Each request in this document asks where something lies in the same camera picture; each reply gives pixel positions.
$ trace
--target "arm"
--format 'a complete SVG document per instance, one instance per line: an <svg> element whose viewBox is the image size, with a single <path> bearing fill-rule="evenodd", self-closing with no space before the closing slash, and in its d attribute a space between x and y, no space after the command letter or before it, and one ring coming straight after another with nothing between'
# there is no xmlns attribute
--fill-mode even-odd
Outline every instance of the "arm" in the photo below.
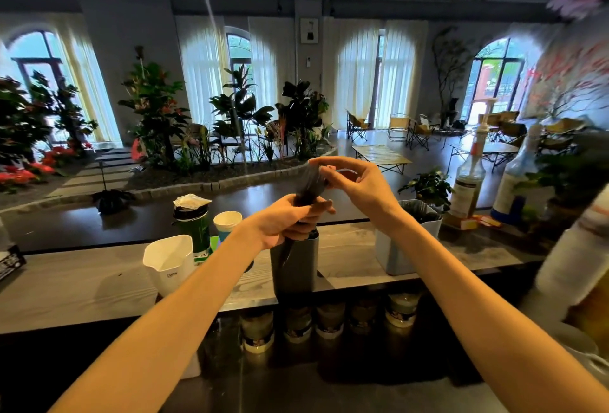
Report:
<svg viewBox="0 0 609 413"><path fill-rule="evenodd" d="M50 410L156 413L201 344L217 311L261 250L304 240L332 202L294 207L293 195L244 219L172 294L122 333ZM295 223L301 220L304 224Z"/></svg>
<svg viewBox="0 0 609 413"><path fill-rule="evenodd" d="M375 165L316 158L378 229L411 258L484 380L510 411L600 412L609 391L540 327L490 289L397 203Z"/></svg>

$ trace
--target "forearm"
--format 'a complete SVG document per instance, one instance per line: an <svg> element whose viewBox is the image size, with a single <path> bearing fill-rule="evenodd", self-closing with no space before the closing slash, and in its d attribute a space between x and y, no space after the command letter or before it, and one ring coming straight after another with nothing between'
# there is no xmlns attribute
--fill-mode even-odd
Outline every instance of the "forearm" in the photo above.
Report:
<svg viewBox="0 0 609 413"><path fill-rule="evenodd" d="M233 232L178 290L121 334L52 412L157 412L260 250L246 229Z"/></svg>
<svg viewBox="0 0 609 413"><path fill-rule="evenodd" d="M511 411L604 411L609 393L541 328L405 212L390 236L413 261L484 380Z"/></svg>

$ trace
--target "hand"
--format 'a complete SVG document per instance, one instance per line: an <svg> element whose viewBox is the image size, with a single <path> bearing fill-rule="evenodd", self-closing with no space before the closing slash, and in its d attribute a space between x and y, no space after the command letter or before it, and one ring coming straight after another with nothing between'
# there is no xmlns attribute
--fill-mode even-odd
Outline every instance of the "hand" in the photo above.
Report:
<svg viewBox="0 0 609 413"><path fill-rule="evenodd" d="M295 198L295 194L280 198L270 207L245 218L235 230L247 229L262 242L262 249L268 249L281 244L284 237L306 240L322 214L336 213L331 200L317 197L310 206L295 207Z"/></svg>
<svg viewBox="0 0 609 413"><path fill-rule="evenodd" d="M374 163L349 157L319 157L309 160L309 163L325 165L320 166L320 171L330 183L328 188L344 191L381 231L389 234L395 226L395 215L405 212Z"/></svg>

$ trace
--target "green container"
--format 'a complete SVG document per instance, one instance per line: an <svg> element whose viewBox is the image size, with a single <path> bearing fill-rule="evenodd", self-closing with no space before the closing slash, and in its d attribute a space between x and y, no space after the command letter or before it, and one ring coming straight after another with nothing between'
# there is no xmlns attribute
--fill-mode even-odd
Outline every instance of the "green container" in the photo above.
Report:
<svg viewBox="0 0 609 413"><path fill-rule="evenodd" d="M211 255L207 205L196 210L176 207L174 218L180 233L189 235L193 239L194 262L204 262Z"/></svg>

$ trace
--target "stone border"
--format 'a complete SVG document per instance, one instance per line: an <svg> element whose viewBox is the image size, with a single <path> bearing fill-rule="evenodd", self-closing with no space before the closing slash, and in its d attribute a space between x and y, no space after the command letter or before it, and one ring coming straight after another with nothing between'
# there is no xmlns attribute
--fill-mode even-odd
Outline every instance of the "stone border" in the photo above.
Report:
<svg viewBox="0 0 609 413"><path fill-rule="evenodd" d="M328 152L321 155L327 157L330 155L338 155L338 148L334 147ZM298 176L304 174L308 163L303 163L293 168L286 170L274 170L257 172L255 174L246 174L245 176L230 177L228 179L222 179L217 182L191 182L188 184L170 185L167 187L158 187L152 189L141 189L130 191L135 195L136 200L150 200L153 198L165 197L168 195L180 196L190 192L219 192L226 189L235 189L239 187L245 187L249 185L262 184L264 182L270 182L277 178L286 176ZM91 200L91 194L79 194L79 195L65 195L57 196L52 198L44 198L42 200L36 200L23 205L17 205L11 208L0 210L2 213L17 211L18 213L30 213L39 209L50 208L57 205L69 205L72 203L86 203Z"/></svg>

